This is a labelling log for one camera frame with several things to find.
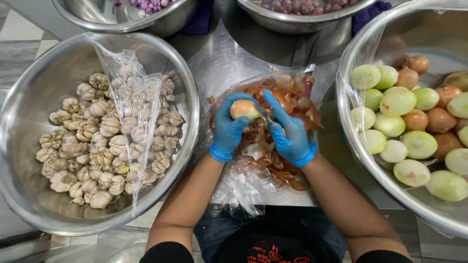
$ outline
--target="metal bowl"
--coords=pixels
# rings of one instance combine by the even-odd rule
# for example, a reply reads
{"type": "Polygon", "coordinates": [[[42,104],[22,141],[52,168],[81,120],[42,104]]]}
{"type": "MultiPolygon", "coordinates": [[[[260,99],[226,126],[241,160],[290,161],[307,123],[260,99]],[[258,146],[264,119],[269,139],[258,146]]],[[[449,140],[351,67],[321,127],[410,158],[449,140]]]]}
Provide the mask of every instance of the metal bowl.
{"type": "MultiPolygon", "coordinates": [[[[430,194],[425,187],[412,188],[401,184],[393,175],[393,165],[371,156],[359,139],[350,115],[351,101],[347,90],[353,68],[382,60],[392,62],[405,54],[423,55],[429,60],[429,70],[419,77],[420,83],[436,88],[451,72],[468,68],[468,12],[460,10],[461,1],[424,0],[402,4],[386,11],[366,25],[351,41],[343,56],[336,79],[339,118],[348,146],[356,160],[369,171],[380,186],[403,206],[422,217],[443,233],[449,232],[468,238],[468,198],[446,202],[430,194]],[[453,4],[451,10],[440,6],[453,4]],[[375,56],[368,56],[370,51],[375,56]]],[[[431,171],[444,168],[437,160],[420,160],[431,171]]]]}
{"type": "Polygon", "coordinates": [[[353,16],[375,1],[361,0],[341,11],[323,15],[286,15],[263,8],[252,0],[237,0],[237,3],[255,22],[265,28],[284,34],[306,34],[322,30],[338,20],[353,16]]]}
{"type": "Polygon", "coordinates": [[[69,38],[39,57],[12,87],[0,113],[0,190],[10,208],[24,221],[45,232],[78,236],[97,234],[121,226],[159,201],[184,171],[195,146],[199,127],[197,84],[182,56],[164,40],[150,34],[105,35],[112,52],[135,50],[147,74],[170,74],[176,84],[175,107],[185,119],[182,148],[165,176],[139,193],[134,214],[132,196],[104,209],[70,203],[68,193],[50,189],[35,158],[41,134],[55,130],[48,121],[76,87],[103,72],[92,44],[83,34],[69,38]]]}
{"type": "Polygon", "coordinates": [[[191,18],[200,0],[178,0],[165,9],[140,18],[128,0],[116,7],[112,0],[52,0],[57,11],[70,22],[92,32],[126,33],[145,29],[167,37],[179,31],[191,18]]]}

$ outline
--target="blue latex glove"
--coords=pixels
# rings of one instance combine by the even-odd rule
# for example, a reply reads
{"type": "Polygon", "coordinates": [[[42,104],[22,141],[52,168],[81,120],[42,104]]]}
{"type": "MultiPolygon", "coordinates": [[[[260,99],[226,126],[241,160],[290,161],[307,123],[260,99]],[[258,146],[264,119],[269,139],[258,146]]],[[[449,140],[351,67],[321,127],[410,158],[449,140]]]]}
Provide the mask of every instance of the blue latex glove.
{"type": "Polygon", "coordinates": [[[268,130],[273,136],[279,155],[296,167],[306,165],[315,156],[317,144],[308,141],[304,123],[299,118],[289,116],[270,91],[265,90],[262,97],[273,109],[273,118],[277,121],[268,123],[268,130]]]}
{"type": "Polygon", "coordinates": [[[234,93],[224,99],[216,112],[214,119],[215,135],[210,146],[210,154],[220,162],[227,162],[233,158],[234,149],[241,142],[242,131],[249,124],[249,118],[242,116],[233,120],[229,113],[233,102],[242,99],[258,103],[248,94],[234,93]]]}

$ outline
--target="person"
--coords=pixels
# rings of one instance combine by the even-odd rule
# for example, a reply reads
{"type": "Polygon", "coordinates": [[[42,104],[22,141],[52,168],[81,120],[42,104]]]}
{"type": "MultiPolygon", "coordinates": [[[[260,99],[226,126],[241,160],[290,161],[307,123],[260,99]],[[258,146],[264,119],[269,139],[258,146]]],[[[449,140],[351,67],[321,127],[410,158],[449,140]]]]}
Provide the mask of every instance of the person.
{"type": "Polygon", "coordinates": [[[303,122],[267,90],[275,122],[268,130],[279,155],[299,167],[322,208],[280,207],[271,215],[237,219],[205,212],[225,162],[233,157],[246,117],[233,120],[228,95],[215,115],[210,151],[179,182],[154,220],[141,263],[191,263],[192,234],[206,263],[335,263],[347,249],[356,263],[411,263],[398,234],[358,190],[309,142],[303,122]]]}

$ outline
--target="gloved hand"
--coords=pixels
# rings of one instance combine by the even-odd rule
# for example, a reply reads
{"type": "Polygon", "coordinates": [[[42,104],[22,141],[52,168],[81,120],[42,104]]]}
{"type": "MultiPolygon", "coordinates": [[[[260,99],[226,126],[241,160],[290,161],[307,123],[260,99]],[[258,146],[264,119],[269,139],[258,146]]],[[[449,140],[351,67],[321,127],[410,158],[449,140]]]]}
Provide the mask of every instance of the gloved hand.
{"type": "Polygon", "coordinates": [[[308,141],[304,123],[299,118],[289,116],[270,91],[263,91],[262,97],[273,109],[273,118],[277,121],[268,123],[268,130],[275,141],[279,155],[296,167],[306,165],[315,156],[317,144],[308,141]]]}
{"type": "Polygon", "coordinates": [[[234,149],[241,142],[242,131],[249,124],[249,118],[242,116],[233,120],[229,113],[233,102],[241,99],[258,103],[248,94],[234,93],[224,99],[216,112],[214,119],[215,135],[210,146],[210,154],[220,162],[227,162],[233,158],[234,149]]]}

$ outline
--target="unpeeled onion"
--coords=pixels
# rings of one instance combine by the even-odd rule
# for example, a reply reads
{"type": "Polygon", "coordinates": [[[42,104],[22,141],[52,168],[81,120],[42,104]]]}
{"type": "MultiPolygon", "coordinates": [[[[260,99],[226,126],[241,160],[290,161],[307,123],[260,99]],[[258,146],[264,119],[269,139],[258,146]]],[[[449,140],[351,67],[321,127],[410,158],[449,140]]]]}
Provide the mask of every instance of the unpeeled onion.
{"type": "Polygon", "coordinates": [[[428,110],[426,115],[429,118],[428,131],[447,132],[457,124],[457,118],[443,108],[434,107],[428,110]]]}

